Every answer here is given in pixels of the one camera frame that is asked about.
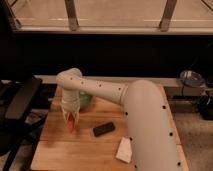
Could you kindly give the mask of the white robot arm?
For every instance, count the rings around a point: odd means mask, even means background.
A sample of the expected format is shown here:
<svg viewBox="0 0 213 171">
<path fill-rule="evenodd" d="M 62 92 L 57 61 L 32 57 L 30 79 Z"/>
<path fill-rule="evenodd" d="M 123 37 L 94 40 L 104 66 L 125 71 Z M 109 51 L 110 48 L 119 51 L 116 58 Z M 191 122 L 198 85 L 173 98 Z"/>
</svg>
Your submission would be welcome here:
<svg viewBox="0 0 213 171">
<path fill-rule="evenodd" d="M 79 91 L 123 107 L 136 171 L 183 171 L 166 99 L 160 87 L 148 80 L 130 84 L 85 79 L 77 68 L 56 77 L 62 88 L 64 115 L 79 117 Z"/>
</svg>

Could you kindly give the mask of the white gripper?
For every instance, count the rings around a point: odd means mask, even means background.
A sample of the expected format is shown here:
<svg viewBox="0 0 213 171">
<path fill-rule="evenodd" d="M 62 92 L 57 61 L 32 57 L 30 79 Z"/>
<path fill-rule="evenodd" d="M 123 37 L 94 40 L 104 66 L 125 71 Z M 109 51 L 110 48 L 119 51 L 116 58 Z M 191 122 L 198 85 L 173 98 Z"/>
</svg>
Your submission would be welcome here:
<svg viewBox="0 0 213 171">
<path fill-rule="evenodd" d="M 73 132 L 78 125 L 80 98 L 78 91 L 62 91 L 61 99 L 62 110 L 65 113 L 65 122 L 70 132 Z"/>
</svg>

